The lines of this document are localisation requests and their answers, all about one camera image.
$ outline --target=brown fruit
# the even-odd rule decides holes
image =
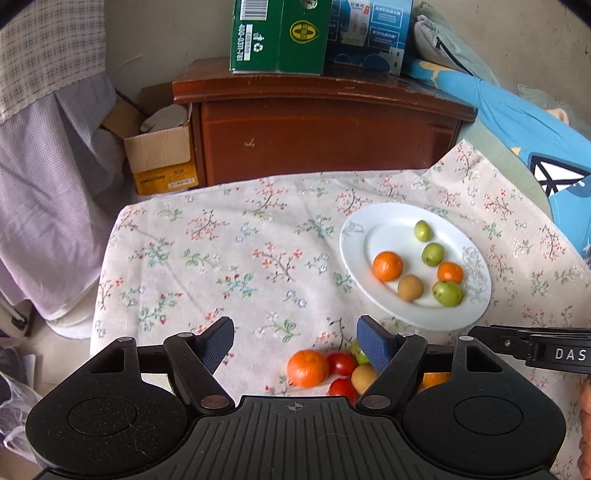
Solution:
[[[414,275],[405,275],[398,281],[398,296],[404,301],[421,298],[423,291],[423,282]]]

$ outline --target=green fruit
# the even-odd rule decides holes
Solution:
[[[355,360],[357,360],[358,365],[369,365],[369,358],[367,358],[367,355],[365,355],[363,350],[355,355]]]
[[[445,307],[457,307],[464,299],[464,292],[452,281],[438,281],[432,292],[435,299]]]
[[[443,257],[445,257],[445,249],[443,245],[436,242],[428,244],[421,255],[423,262],[429,265],[429,267],[438,266],[443,261]]]
[[[367,358],[363,350],[361,350],[361,347],[359,346],[359,342],[357,341],[357,339],[351,342],[349,352],[351,352],[351,355],[355,357],[359,365],[367,365],[369,363],[369,359]]]
[[[419,220],[414,226],[414,236],[420,242],[428,242],[433,236],[433,230],[425,220]]]

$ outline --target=blue box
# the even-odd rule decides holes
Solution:
[[[400,74],[413,0],[332,0],[326,60]]]

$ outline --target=yellow fruit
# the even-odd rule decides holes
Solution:
[[[353,388],[359,395],[363,395],[369,386],[374,383],[378,373],[371,365],[359,365],[351,375]]]

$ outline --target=pillowcase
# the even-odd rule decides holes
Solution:
[[[488,65],[431,5],[419,2],[413,18],[416,49],[424,60],[500,85]]]
[[[523,98],[523,100],[527,100],[529,103],[533,103],[535,106],[539,106],[541,109],[550,110],[561,108],[564,110],[566,115],[569,117],[569,124],[571,128],[583,135],[587,140],[591,141],[591,125],[577,117],[574,110],[568,103],[563,102],[560,99],[555,100],[542,90],[538,90],[537,88],[529,87],[527,85],[519,84],[517,86],[517,90],[519,91],[519,96]]]

